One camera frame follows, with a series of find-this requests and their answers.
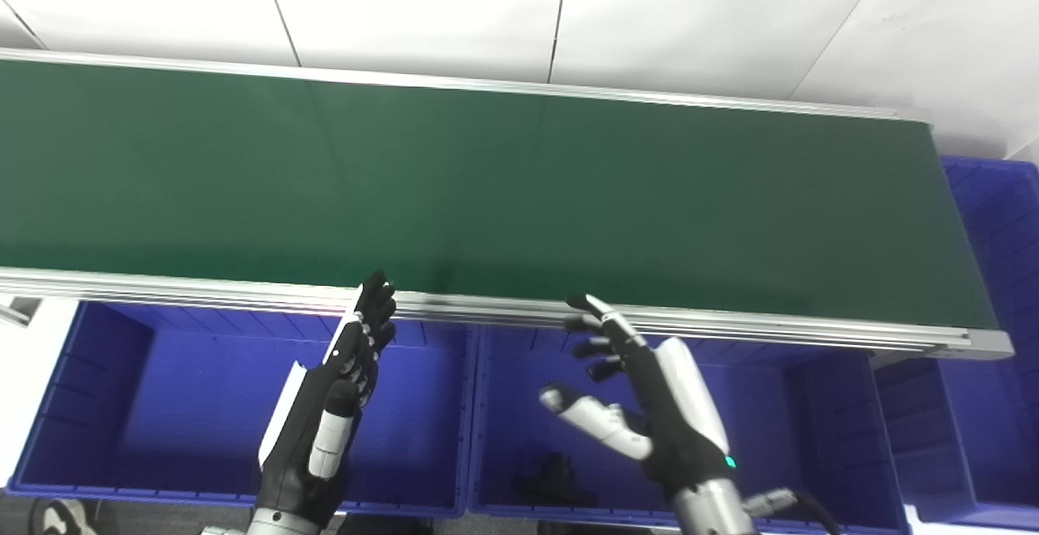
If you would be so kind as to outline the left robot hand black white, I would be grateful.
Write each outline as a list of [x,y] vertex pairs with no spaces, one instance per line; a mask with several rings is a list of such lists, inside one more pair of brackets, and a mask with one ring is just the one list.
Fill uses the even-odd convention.
[[319,534],[349,482],[348,453],[396,327],[394,288],[377,270],[359,284],[319,364],[293,362],[260,444],[248,534]]

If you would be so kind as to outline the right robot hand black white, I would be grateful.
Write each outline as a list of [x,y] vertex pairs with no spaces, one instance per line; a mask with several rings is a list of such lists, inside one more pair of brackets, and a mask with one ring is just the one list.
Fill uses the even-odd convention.
[[675,511],[742,514],[730,442],[686,343],[668,338],[650,345],[621,312],[588,294],[572,295],[567,304],[578,309],[564,321],[567,330],[591,335],[575,347],[575,357],[597,357],[588,369],[594,381],[625,373],[643,424],[636,429],[620,406],[560,381],[541,387],[541,404],[601,445],[641,462]]

